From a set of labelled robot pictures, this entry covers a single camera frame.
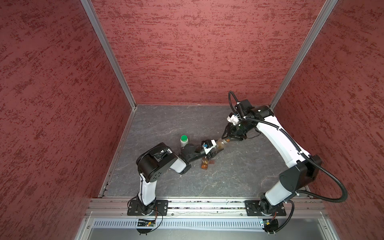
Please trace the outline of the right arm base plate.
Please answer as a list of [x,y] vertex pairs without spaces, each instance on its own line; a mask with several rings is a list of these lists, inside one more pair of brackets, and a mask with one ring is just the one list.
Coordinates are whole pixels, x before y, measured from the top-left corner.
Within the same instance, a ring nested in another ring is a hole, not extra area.
[[247,200],[244,201],[244,204],[249,217],[280,217],[287,215],[283,203],[273,206],[267,200]]

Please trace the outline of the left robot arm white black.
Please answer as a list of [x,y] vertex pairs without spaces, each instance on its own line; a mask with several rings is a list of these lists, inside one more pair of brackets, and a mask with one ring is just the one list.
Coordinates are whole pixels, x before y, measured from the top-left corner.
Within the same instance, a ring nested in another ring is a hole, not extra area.
[[139,206],[143,211],[155,209],[157,181],[168,169],[183,175],[191,169],[192,162],[203,160],[208,165],[223,149],[219,142],[205,140],[200,145],[186,144],[177,155],[165,143],[160,143],[140,155],[136,161],[141,179],[137,195]]

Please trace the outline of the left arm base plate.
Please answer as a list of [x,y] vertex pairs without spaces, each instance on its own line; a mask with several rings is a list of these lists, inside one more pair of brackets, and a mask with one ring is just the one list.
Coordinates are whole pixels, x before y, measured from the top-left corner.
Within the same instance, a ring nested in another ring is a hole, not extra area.
[[145,206],[140,200],[134,199],[128,202],[128,216],[166,216],[169,201],[155,200]]

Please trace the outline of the amber pill bottle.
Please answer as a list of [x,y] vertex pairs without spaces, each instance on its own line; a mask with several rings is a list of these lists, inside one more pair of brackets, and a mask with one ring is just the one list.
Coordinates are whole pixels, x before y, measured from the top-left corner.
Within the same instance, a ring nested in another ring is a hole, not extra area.
[[216,148],[217,148],[217,150],[223,150],[227,144],[228,144],[227,140],[219,139],[216,141]]

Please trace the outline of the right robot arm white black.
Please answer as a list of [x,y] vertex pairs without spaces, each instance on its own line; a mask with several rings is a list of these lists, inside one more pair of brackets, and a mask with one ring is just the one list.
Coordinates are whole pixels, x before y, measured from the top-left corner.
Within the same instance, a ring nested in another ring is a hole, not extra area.
[[303,150],[267,106],[254,108],[245,102],[238,103],[231,109],[233,112],[227,118],[229,123],[222,138],[226,141],[242,141],[248,138],[247,133],[250,130],[255,129],[268,138],[287,166],[287,169],[280,173],[278,182],[261,196],[260,211],[270,215],[283,201],[290,200],[296,195],[296,191],[317,178],[319,169],[311,164],[310,160],[319,165],[322,160]]

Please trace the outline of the white bottle green cap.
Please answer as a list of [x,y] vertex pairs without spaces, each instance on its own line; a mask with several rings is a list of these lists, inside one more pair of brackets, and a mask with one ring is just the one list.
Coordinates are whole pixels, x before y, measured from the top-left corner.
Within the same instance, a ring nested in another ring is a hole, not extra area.
[[186,135],[182,135],[180,138],[181,147],[185,147],[189,143],[189,138]]

